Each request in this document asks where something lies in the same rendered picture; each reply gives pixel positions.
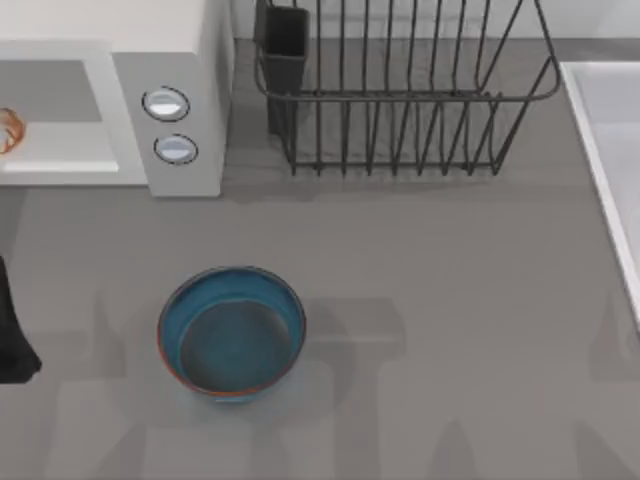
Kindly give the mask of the blue bowl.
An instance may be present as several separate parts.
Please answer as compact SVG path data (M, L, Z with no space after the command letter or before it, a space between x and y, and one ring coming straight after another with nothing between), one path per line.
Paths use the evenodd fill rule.
M276 388L304 349L308 320L299 295L251 265L201 271L167 298L156 323L166 370L218 403L251 402Z

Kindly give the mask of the round microwave knob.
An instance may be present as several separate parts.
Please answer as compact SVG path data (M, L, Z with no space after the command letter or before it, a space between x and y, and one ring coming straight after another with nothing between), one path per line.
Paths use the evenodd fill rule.
M188 97L178 89L162 86L142 95L142 108L160 122L178 122L190 112Z
M171 165L187 165L199 154L197 144L188 136L172 134L157 138L153 145L155 155Z

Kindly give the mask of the black cutlery holder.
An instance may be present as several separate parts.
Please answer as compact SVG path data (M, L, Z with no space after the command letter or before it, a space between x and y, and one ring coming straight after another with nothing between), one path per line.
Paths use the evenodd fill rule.
M254 42L264 78L269 133L288 138L296 119L309 47L309 11L255 2Z

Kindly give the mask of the pale microwave oven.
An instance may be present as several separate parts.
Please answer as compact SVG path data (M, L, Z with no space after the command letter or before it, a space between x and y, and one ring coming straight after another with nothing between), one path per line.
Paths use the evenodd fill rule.
M0 0L0 108L24 122L0 155L0 186L144 186L156 197L221 192L235 46L230 0ZM160 122L142 95L189 99ZM198 157L171 165L157 138L188 136Z

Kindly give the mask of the white sink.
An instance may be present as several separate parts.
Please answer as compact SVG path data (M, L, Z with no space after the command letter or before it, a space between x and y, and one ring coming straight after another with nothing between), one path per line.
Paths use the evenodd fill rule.
M640 332L640 61L560 68Z

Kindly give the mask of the orange bread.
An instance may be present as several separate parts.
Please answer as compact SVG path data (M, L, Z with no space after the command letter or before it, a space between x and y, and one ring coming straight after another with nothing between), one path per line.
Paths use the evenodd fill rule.
M10 109L0 108L0 155L14 150L24 139L26 127L18 114Z

